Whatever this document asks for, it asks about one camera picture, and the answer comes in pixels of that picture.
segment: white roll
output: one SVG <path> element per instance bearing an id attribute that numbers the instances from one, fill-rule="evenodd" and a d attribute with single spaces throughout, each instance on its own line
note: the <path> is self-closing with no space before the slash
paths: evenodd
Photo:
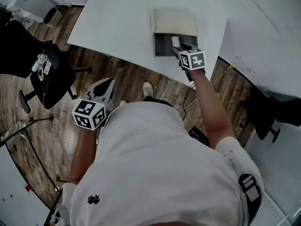
<path id="1" fill-rule="evenodd" d="M 173 42 L 173 47 L 180 47 L 180 40 L 178 36 L 171 37 L 171 40 Z"/>

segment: shoe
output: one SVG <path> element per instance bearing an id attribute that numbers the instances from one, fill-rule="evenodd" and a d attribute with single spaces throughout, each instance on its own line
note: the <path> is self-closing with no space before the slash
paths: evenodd
<path id="1" fill-rule="evenodd" d="M 152 97 L 154 94 L 154 90 L 151 86 L 151 83 L 149 83 L 148 81 L 144 82 L 143 84 L 143 95 L 144 95 L 144 98 L 146 97 Z"/>
<path id="2" fill-rule="evenodd" d="M 122 105 L 125 105 L 125 104 L 127 104 L 127 101 L 126 101 L 126 100 L 122 100 L 122 101 L 120 102 L 119 106 L 122 106 Z"/>

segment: office chair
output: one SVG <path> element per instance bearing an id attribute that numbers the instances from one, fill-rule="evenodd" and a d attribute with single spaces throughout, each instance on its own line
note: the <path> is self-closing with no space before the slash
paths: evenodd
<path id="1" fill-rule="evenodd" d="M 34 38 L 23 25 L 14 20 L 0 29 L 0 73 L 27 78 L 32 72 L 38 54 L 52 41 L 41 42 Z"/>
<path id="2" fill-rule="evenodd" d="M 44 74 L 43 81 L 39 79 L 37 72 L 32 73 L 30 80 L 34 91 L 27 95 L 24 95 L 22 90 L 19 91 L 21 105 L 27 114 L 31 111 L 28 101 L 34 96 L 38 96 L 40 102 L 46 109 L 50 109 L 59 102 L 66 92 L 69 93 L 72 100 L 77 98 L 77 96 L 72 94 L 70 89 L 71 85 L 75 81 L 75 73 L 88 72 L 91 74 L 92 69 L 87 68 L 73 70 L 70 67 L 68 60 L 72 48 L 73 47 L 70 48 L 69 52 L 61 52 L 55 44 L 49 45 L 45 48 L 44 53 L 48 56 L 48 59 L 51 62 L 49 73 L 47 75 Z"/>
<path id="3" fill-rule="evenodd" d="M 240 102 L 239 106 L 249 111 L 249 117 L 245 124 L 240 124 L 245 128 L 252 122 L 260 140 L 263 140 L 268 132 L 274 135 L 274 143 L 280 133 L 280 129 L 275 131 L 272 125 L 275 119 L 281 123 L 288 123 L 295 126 L 301 125 L 301 99 L 293 99 L 280 102 L 274 97 L 266 97 L 259 89 L 255 88 L 251 92 L 249 102 Z"/>

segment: floor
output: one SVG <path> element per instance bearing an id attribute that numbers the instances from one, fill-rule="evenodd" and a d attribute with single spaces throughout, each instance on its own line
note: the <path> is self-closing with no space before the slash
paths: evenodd
<path id="1" fill-rule="evenodd" d="M 53 40 L 61 50 L 67 51 L 70 47 L 67 44 L 68 37 L 82 8 L 61 8 L 61 11 L 64 16 L 57 27 L 49 28 L 44 24 L 34 23 L 30 27 L 29 32 L 41 41 Z M 122 99 L 126 99 L 129 102 L 142 100 L 142 86 L 145 81 L 149 81 L 153 85 L 155 98 L 168 101 L 177 110 L 181 110 L 183 99 L 188 89 L 187 86 L 161 74 L 115 57 L 108 58 L 101 53 L 85 48 L 73 49 L 69 62 L 74 69 L 93 68 L 92 75 L 88 73 L 77 74 L 72 91 L 77 93 L 78 96 L 82 96 L 93 82 L 101 78 L 112 76 L 116 79 L 117 86 L 112 109 L 116 108 Z M 221 75 L 226 68 L 227 65 L 218 60 L 212 81 Z M 245 146 L 253 131 L 253 127 L 252 125 L 245 129 L 239 127 L 240 123 L 245 121 L 247 111 L 239 108 L 238 103 L 250 96 L 252 85 L 234 70 L 230 69 L 217 80 L 213 87 L 231 118 L 237 139 L 242 146 Z M 21 89 L 24 94 L 32 91 L 29 78 L 23 79 L 6 74 L 0 75 L 0 115 L 4 114 L 7 116 L 7 118 L 2 116 L 0 130 L 4 131 L 10 128 L 17 121 L 28 121 L 30 117 L 36 119 L 53 115 L 54 120 L 52 122 L 42 121 L 31 126 L 29 134 L 51 178 L 55 181 L 56 177 L 59 176 L 60 179 L 68 180 L 72 156 L 79 135 L 79 129 L 74 126 L 71 119 L 74 101 L 71 100 L 67 93 L 58 104 L 50 110 L 46 110 L 38 98 L 34 97 L 29 101 L 32 111 L 27 115 L 18 100 L 18 91 Z M 192 91 L 187 98 L 187 104 L 194 98 L 195 91 Z M 187 109 L 187 117 L 184 120 L 184 126 L 187 130 L 190 130 L 194 125 L 205 133 L 197 101 Z M 34 161 L 31 155 L 32 151 L 29 150 L 26 142 L 28 143 L 28 140 L 20 139 L 16 143 L 17 150 L 14 152 L 13 158 L 20 170 L 26 175 L 32 188 L 44 203 L 51 207 L 58 193 L 54 191 L 54 188 L 45 179 L 44 173 Z M 62 183 L 57 182 L 57 185 L 61 187 Z"/>

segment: white desk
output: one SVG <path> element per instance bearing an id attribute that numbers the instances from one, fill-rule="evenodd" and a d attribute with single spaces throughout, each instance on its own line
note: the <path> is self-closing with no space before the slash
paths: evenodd
<path id="1" fill-rule="evenodd" d="M 50 209 L 32 191 L 27 191 L 7 147 L 0 148 L 0 220 L 7 226 L 42 226 Z"/>
<path id="2" fill-rule="evenodd" d="M 206 76 L 210 79 L 227 18 L 201 0 L 89 0 L 68 43 L 124 59 L 190 85 L 175 57 L 154 57 L 148 12 L 154 8 L 196 14 L 198 47 L 206 52 Z"/>

